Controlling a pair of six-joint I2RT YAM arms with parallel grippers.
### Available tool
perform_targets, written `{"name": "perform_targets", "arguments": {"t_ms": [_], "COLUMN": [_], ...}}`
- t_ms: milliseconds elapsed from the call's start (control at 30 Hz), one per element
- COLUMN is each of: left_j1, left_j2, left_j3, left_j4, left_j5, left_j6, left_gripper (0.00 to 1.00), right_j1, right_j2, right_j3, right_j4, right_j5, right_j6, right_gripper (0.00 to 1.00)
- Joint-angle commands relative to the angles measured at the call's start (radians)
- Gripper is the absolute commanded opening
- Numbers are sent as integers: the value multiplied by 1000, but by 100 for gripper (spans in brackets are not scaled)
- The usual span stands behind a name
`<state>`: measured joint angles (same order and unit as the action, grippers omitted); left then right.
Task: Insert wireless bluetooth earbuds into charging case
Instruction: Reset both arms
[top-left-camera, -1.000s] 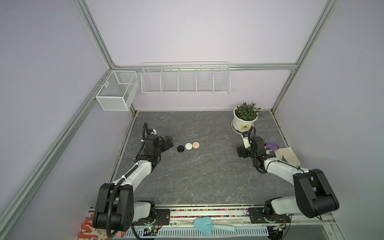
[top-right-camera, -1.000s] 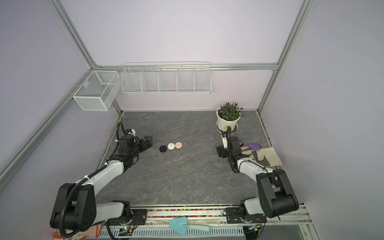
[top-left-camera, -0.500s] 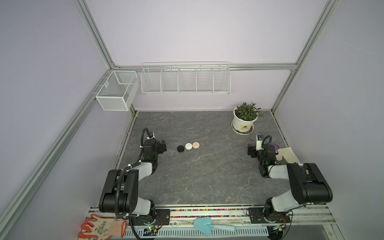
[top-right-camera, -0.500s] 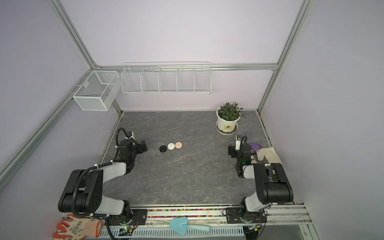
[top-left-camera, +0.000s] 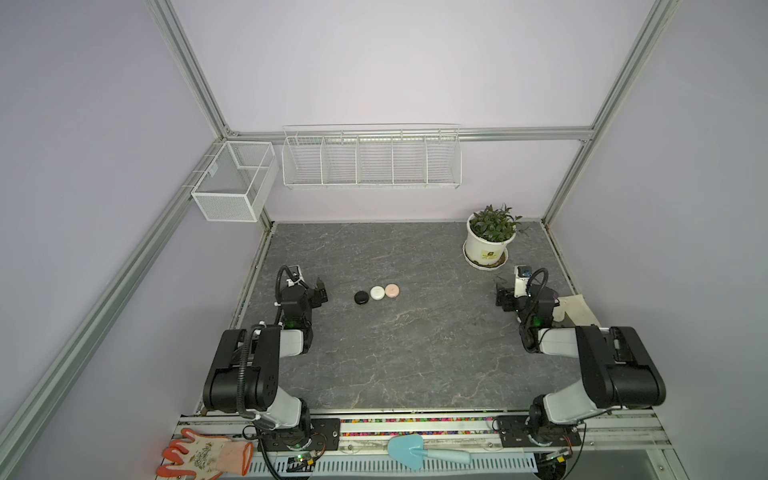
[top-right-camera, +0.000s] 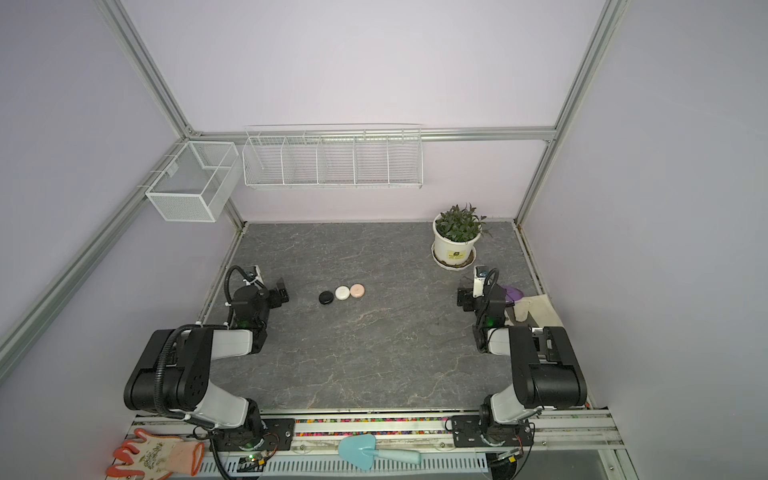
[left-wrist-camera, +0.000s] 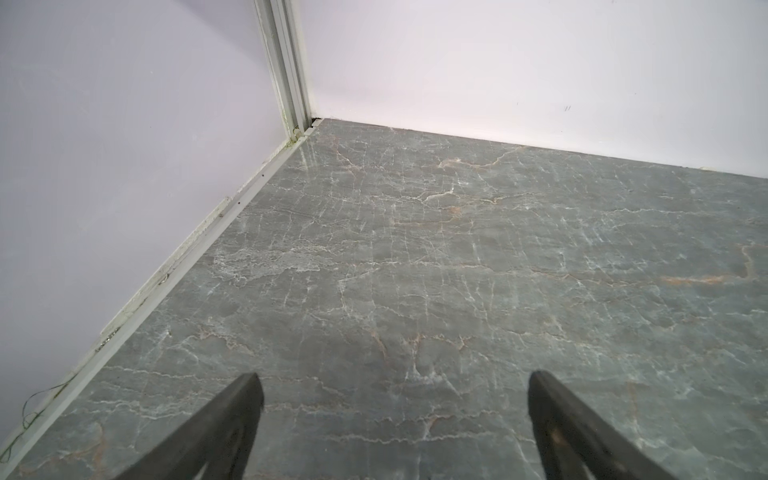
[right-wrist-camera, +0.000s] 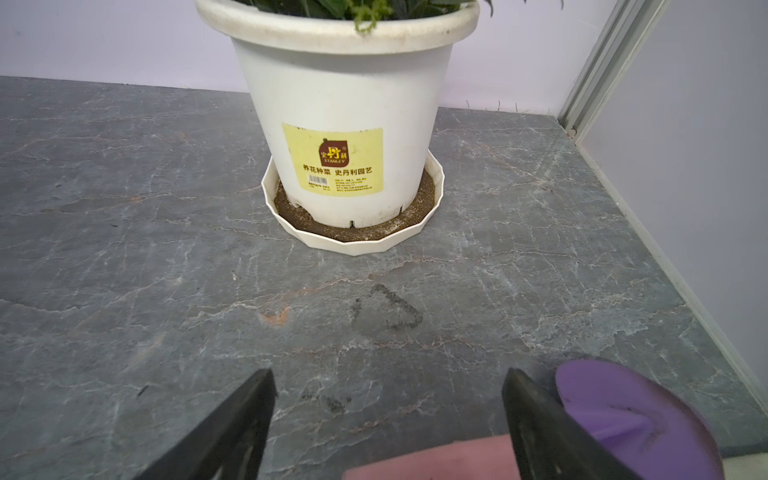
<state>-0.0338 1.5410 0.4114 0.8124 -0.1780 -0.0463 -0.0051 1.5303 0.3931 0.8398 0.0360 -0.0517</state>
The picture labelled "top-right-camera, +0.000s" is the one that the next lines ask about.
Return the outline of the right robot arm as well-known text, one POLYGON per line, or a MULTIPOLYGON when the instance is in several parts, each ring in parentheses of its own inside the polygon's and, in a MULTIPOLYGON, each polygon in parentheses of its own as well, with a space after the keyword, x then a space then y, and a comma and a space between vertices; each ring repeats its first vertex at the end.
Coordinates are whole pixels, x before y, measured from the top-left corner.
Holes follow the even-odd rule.
POLYGON ((458 446, 524 447, 533 443, 531 419, 545 408, 587 405, 587 383, 565 328, 534 326, 531 318, 518 323, 498 277, 496 268, 475 267, 473 284, 457 290, 457 305, 475 316, 476 349, 509 359, 511 384, 485 398, 475 426, 464 417, 450 420, 458 446))

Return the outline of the black earbud charging case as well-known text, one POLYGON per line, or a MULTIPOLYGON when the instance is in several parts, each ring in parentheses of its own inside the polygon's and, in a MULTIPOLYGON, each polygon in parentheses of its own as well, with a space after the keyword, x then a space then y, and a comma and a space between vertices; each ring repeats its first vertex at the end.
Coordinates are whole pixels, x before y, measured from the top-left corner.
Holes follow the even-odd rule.
POLYGON ((335 295, 332 291, 326 290, 319 294, 318 301, 321 305, 331 304, 335 299, 335 295))

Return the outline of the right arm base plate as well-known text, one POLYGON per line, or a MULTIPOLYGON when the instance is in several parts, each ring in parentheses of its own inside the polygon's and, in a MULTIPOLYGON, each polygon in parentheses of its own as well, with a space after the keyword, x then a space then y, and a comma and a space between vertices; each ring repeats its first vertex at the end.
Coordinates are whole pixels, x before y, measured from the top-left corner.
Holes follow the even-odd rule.
POLYGON ((492 422, 485 425, 478 414, 470 414, 451 416, 445 425, 457 448, 513 448, 533 444, 533 431, 529 424, 504 425, 492 422))

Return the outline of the pink earbud charging case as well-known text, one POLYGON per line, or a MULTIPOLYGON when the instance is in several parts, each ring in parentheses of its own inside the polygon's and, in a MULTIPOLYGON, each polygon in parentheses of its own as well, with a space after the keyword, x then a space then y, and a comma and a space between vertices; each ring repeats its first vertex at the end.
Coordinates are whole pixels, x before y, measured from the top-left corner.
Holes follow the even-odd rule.
POLYGON ((365 294, 365 287, 362 284, 357 283, 357 284, 353 284, 349 288, 349 291, 350 291, 350 295, 353 298, 362 298, 365 294))

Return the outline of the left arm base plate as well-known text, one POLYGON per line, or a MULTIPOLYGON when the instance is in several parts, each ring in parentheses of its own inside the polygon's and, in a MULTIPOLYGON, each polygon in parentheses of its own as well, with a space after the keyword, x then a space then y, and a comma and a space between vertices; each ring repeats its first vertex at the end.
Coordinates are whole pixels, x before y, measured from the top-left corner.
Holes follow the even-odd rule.
POLYGON ((288 451, 295 434, 296 420, 290 417, 266 418, 256 433, 245 430, 217 431, 213 442, 220 452, 288 451))

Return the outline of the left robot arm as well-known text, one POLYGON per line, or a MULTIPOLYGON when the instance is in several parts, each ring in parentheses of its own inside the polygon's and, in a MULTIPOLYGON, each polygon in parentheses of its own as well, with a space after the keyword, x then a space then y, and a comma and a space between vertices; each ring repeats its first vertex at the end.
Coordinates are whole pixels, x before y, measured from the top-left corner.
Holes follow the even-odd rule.
POLYGON ((208 430, 260 438, 265 427, 257 403, 210 379, 215 360, 255 355, 268 337, 272 310, 290 301, 285 281, 267 287, 257 266, 225 272, 227 319, 222 324, 185 324, 153 332, 123 391, 125 406, 208 430))

